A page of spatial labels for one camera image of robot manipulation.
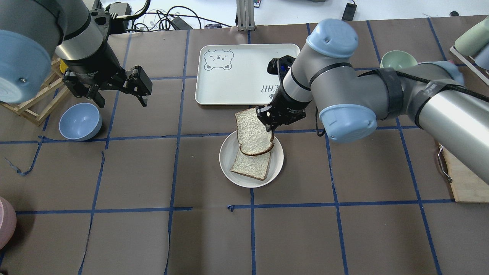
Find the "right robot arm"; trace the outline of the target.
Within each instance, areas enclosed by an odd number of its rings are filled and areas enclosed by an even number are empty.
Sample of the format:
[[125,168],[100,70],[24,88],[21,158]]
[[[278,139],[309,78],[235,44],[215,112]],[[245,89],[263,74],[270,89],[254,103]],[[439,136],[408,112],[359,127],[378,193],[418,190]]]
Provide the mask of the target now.
[[488,181],[488,97],[467,89],[457,66],[424,62],[356,75],[349,62],[358,36],[345,21],[320,21],[296,58],[271,62],[280,85],[258,119],[273,132],[316,103],[325,133],[338,143],[363,139],[377,122],[408,115],[483,181]]

